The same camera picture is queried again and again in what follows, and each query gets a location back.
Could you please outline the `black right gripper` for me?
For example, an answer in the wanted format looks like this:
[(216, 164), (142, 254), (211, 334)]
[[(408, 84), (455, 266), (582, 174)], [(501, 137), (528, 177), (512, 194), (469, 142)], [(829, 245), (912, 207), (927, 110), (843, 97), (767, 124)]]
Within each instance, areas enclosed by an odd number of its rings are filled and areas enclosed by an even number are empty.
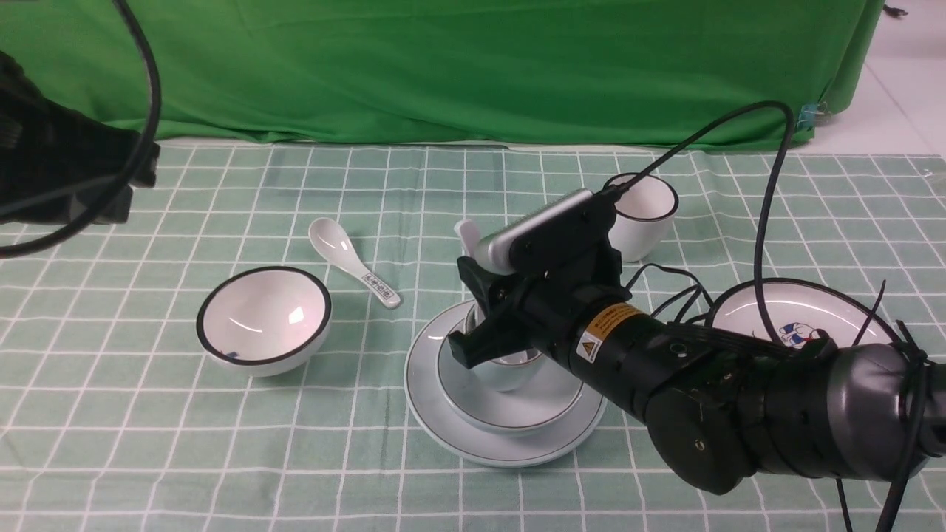
[[(458, 327), (447, 334), (453, 360), (473, 369), (535, 348), (544, 355), (568, 352), (591, 314), (625, 303), (623, 270), (621, 253), (610, 245), (595, 245), (529, 279), (522, 273), (497, 275), (460, 256), (460, 281), (476, 301), (460, 303)], [(469, 326), (467, 316), (479, 305), (484, 318)]]

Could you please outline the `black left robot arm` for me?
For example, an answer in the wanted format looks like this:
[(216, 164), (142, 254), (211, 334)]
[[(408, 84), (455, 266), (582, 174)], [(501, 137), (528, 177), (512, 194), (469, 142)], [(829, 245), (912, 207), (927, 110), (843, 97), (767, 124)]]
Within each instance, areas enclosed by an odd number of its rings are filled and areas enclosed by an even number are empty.
[(161, 147), (44, 97), (2, 55), (2, 222), (57, 225), (44, 238), (2, 247), (4, 259), (56, 247), (89, 225), (122, 225), (133, 189), (153, 188)]

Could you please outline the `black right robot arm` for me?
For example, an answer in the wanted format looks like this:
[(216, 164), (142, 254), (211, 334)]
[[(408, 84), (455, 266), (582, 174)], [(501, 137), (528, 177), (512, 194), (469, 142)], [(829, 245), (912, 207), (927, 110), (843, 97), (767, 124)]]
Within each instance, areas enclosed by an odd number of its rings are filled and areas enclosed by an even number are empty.
[(465, 368), (537, 348), (647, 428), (684, 482), (723, 495), (758, 472), (896, 482), (944, 455), (944, 370), (912, 340), (791, 348), (629, 305), (621, 262), (595, 245), (533, 275), (468, 256), (484, 312), (449, 336)]

